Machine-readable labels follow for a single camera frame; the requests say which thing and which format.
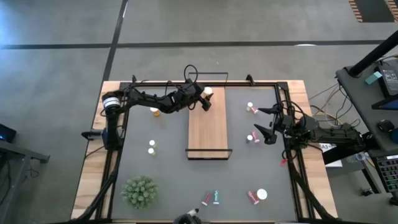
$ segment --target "succulent plant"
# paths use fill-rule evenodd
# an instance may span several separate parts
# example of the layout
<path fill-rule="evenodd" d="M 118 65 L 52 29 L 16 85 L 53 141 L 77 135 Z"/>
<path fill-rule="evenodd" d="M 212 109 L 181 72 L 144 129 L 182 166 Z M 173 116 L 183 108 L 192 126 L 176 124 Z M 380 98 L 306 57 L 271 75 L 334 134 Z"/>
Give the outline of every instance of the succulent plant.
<path fill-rule="evenodd" d="M 128 180 L 127 184 L 123 185 L 121 195 L 123 200 L 135 209 L 146 209 L 154 203 L 158 190 L 152 177 L 141 175 Z"/>

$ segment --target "desk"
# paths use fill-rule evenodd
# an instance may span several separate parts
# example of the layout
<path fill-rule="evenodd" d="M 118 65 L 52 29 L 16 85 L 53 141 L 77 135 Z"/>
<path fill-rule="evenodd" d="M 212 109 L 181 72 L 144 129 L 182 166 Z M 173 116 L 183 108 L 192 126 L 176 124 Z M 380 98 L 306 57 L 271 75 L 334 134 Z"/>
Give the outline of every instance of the desk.
<path fill-rule="evenodd" d="M 301 80 L 289 80 L 282 81 L 287 82 L 289 86 L 290 99 L 296 102 L 306 114 L 311 114 L 310 106 L 307 98 L 307 93 L 305 91 L 304 82 Z M 104 82 L 101 89 L 101 96 L 108 91 L 114 91 L 119 89 L 120 82 Z M 103 109 L 101 98 L 99 98 L 98 106 L 94 118 L 93 128 L 103 129 L 105 126 L 105 118 L 100 116 L 100 112 Z M 94 140 L 89 143 L 87 152 L 97 149 L 102 146 L 101 140 Z M 112 161 L 116 159 L 117 152 L 112 153 Z M 101 180 L 104 171 L 104 163 L 106 159 L 106 151 L 104 149 L 92 154 L 88 157 L 83 164 L 80 183 L 76 193 L 75 204 L 72 211 L 72 218 L 76 218 L 81 215 L 87 206 L 94 199 L 95 195 L 98 193 Z M 326 174 L 325 165 L 323 163 L 323 158 L 321 152 L 316 149 L 306 148 L 303 150 L 303 159 L 305 163 L 305 171 L 307 173 L 307 179 L 312 192 L 315 194 L 320 203 L 327 209 L 327 211 L 337 217 L 336 208 L 331 194 L 330 185 L 328 177 Z M 104 200 L 103 216 L 105 217 L 109 206 L 109 195 Z M 303 208 L 303 215 L 308 216 L 306 212 L 306 199 L 303 193 L 300 192 L 300 201 Z"/>

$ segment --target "white cap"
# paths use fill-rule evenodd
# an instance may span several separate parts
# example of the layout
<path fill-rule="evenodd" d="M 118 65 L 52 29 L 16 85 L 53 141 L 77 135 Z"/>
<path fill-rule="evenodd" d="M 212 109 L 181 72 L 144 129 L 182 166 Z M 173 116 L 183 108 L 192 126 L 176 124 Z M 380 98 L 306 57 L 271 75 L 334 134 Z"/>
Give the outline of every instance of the white cap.
<path fill-rule="evenodd" d="M 152 112 L 156 112 L 156 111 L 158 111 L 159 109 L 157 109 L 157 108 L 149 108 Z"/>
<path fill-rule="evenodd" d="M 203 92 L 204 92 L 206 95 L 210 95 L 210 94 L 213 93 L 213 89 L 212 89 L 211 87 L 205 87 L 205 90 L 203 90 Z"/>
<path fill-rule="evenodd" d="M 266 190 L 264 190 L 264 189 L 259 189 L 259 190 L 257 191 L 257 197 L 258 197 L 260 200 L 266 199 L 267 196 L 268 196 L 268 194 L 267 194 L 267 191 L 266 191 Z"/>

